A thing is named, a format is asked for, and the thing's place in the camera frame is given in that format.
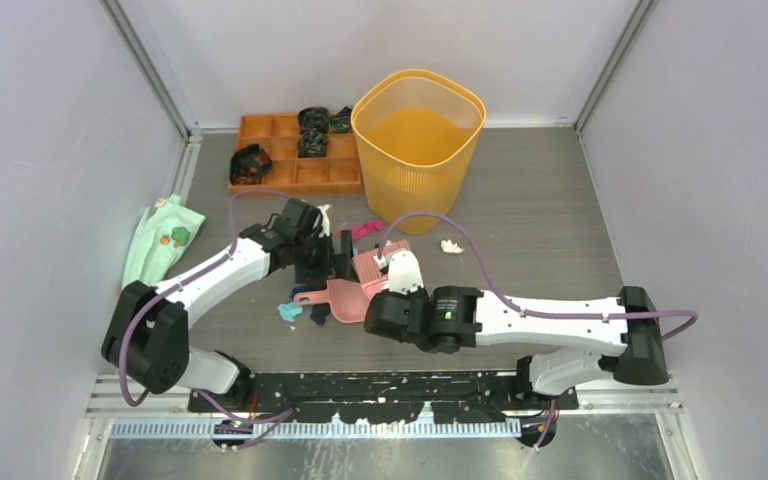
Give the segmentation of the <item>pink plastic dustpan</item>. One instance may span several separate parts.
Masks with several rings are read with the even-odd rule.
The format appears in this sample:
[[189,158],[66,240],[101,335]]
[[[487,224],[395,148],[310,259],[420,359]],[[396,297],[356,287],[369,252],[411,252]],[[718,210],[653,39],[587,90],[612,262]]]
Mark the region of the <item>pink plastic dustpan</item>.
[[345,279],[329,279],[324,289],[296,293],[293,301],[300,306],[327,304],[334,318],[345,324],[363,323],[369,306],[362,285]]

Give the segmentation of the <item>pink hand brush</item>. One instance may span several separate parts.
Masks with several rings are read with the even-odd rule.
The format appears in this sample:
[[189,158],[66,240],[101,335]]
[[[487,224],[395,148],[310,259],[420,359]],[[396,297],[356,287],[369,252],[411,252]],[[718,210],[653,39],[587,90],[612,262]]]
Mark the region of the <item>pink hand brush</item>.
[[374,248],[352,258],[358,281],[369,300],[379,292],[389,288],[389,277],[385,272],[389,266],[388,255],[410,249],[408,240],[387,241],[381,254],[378,253],[377,248]]

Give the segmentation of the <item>teal paper scrap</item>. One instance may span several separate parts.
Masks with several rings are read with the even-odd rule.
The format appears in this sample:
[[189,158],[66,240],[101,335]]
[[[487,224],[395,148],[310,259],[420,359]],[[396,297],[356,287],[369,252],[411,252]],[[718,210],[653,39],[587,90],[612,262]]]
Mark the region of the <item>teal paper scrap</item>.
[[303,312],[303,307],[295,302],[288,302],[279,304],[277,307],[280,317],[288,323],[293,323],[296,318]]

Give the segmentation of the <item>yellow mesh waste basket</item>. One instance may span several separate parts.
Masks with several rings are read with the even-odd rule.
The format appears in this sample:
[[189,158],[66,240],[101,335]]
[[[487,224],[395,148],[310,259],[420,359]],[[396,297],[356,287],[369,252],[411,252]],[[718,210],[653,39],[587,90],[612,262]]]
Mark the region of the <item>yellow mesh waste basket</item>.
[[397,71],[351,113],[369,208],[424,235],[456,202],[486,120],[473,92],[432,71]]

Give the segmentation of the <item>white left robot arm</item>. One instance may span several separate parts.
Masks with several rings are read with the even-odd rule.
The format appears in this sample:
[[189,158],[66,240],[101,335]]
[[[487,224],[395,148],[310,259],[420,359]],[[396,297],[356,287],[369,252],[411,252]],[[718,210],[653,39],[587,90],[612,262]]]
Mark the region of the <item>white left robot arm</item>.
[[156,286],[133,281],[119,295],[101,356],[151,394],[173,387],[209,393],[229,413],[252,397],[251,371],[219,351],[190,344],[189,332],[209,310],[243,287],[291,267],[295,281],[316,289],[357,277],[348,232],[333,234],[328,214],[298,198],[265,224],[253,224],[193,269]]

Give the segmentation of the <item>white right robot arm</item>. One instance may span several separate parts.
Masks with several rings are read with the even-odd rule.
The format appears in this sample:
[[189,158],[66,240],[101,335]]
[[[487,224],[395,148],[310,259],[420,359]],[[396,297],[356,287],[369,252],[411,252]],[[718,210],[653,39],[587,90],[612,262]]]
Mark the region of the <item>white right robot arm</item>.
[[552,346],[554,352],[528,356],[518,367],[516,400],[537,411],[589,381],[612,378],[636,386],[668,381],[660,325],[647,300],[638,287],[625,287],[618,297],[583,302],[523,300],[523,307],[542,308],[537,316],[472,287],[384,290],[370,301],[364,329],[426,353],[453,354],[498,344]]

